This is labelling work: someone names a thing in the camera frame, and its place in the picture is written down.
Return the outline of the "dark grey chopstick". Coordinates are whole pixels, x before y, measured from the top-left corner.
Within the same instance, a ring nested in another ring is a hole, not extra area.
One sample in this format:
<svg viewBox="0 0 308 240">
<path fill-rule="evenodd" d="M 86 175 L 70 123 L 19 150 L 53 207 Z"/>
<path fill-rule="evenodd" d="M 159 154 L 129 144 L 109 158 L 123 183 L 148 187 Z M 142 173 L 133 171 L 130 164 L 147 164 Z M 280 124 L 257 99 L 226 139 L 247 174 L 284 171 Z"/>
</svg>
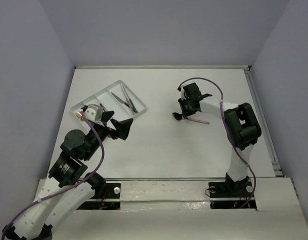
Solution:
<svg viewBox="0 0 308 240">
<path fill-rule="evenodd" d="M 102 107 L 102 111 L 103 112 L 107 112 L 108 111 L 102 103 L 99 103 L 99 105 Z"/>
</svg>

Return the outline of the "purple spoon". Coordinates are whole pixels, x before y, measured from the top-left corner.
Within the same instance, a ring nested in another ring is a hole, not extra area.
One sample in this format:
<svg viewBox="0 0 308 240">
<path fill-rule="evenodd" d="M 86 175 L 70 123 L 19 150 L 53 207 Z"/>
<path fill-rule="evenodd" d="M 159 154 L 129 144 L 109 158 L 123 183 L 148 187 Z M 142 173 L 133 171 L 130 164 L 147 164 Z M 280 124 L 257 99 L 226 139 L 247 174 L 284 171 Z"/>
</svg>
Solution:
<svg viewBox="0 0 308 240">
<path fill-rule="evenodd" d="M 173 112 L 172 116 L 174 117 L 175 120 L 181 121 L 186 119 L 181 113 Z"/>
</svg>

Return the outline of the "gold spoon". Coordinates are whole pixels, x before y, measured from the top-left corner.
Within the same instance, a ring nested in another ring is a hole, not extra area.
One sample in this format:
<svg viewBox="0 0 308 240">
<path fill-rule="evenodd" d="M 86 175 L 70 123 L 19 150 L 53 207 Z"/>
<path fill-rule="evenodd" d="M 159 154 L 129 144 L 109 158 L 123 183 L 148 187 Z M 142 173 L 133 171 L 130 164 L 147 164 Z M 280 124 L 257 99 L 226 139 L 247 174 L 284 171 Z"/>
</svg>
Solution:
<svg viewBox="0 0 308 240">
<path fill-rule="evenodd" d="M 76 117 L 80 120 L 80 121 L 84 121 L 84 117 L 83 117 L 83 114 L 82 114 L 82 111 L 77 111 L 75 113 Z"/>
</svg>

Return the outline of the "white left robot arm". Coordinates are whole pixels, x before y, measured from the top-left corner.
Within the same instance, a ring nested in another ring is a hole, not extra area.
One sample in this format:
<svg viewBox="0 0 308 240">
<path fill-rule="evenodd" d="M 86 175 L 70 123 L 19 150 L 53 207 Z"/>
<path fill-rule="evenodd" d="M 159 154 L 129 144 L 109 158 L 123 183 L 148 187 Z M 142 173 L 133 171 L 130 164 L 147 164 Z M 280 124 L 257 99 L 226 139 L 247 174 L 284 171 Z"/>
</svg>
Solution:
<svg viewBox="0 0 308 240">
<path fill-rule="evenodd" d="M 106 180 L 98 174 L 98 164 L 91 172 L 84 164 L 98 149 L 104 150 L 104 140 L 126 140 L 133 119 L 113 119 L 114 111 L 80 111 L 89 125 L 84 133 L 70 130 L 61 144 L 61 153 L 48 172 L 44 185 L 34 201 L 22 209 L 2 230 L 3 240 L 50 240 L 57 225 L 83 202 L 106 194 Z"/>
</svg>

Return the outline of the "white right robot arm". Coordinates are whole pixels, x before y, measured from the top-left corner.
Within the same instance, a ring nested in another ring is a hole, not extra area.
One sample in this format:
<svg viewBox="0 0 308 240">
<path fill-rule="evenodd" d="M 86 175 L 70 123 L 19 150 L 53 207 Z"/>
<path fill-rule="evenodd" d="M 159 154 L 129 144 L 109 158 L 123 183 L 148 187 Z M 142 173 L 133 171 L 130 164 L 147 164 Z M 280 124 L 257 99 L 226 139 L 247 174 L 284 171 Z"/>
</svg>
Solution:
<svg viewBox="0 0 308 240">
<path fill-rule="evenodd" d="M 208 184 L 211 198 L 239 198 L 243 193 L 248 198 L 254 195 L 254 187 L 248 171 L 254 145 L 262 135 L 259 121 L 252 106 L 245 102 L 234 104 L 221 97 L 215 99 L 209 93 L 201 93 L 196 83 L 180 85 L 181 97 L 178 103 L 184 119 L 200 112 L 222 120 L 229 143 L 232 147 L 229 168 L 224 181 Z"/>
</svg>

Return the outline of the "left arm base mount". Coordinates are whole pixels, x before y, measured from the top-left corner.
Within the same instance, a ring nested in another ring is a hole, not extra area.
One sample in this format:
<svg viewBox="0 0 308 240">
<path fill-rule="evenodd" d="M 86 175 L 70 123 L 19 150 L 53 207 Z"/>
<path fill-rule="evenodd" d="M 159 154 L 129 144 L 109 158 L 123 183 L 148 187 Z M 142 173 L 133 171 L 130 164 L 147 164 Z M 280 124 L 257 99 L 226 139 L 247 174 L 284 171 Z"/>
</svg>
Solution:
<svg viewBox="0 0 308 240">
<path fill-rule="evenodd" d="M 121 208 L 121 182 L 108 181 L 103 192 L 96 193 L 82 203 L 78 210 L 119 210 Z"/>
</svg>

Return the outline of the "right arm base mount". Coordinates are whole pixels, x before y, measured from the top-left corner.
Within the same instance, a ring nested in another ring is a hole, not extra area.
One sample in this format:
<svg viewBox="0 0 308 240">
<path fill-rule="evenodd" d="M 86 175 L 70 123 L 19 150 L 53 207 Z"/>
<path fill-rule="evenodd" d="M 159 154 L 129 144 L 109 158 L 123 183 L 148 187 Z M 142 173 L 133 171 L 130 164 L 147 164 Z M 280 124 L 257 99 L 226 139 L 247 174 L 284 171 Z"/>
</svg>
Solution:
<svg viewBox="0 0 308 240">
<path fill-rule="evenodd" d="M 209 197 L 212 210 L 257 209 L 253 186 L 249 181 L 241 189 L 230 192 L 225 188 L 225 182 L 212 181 L 204 193 Z"/>
</svg>

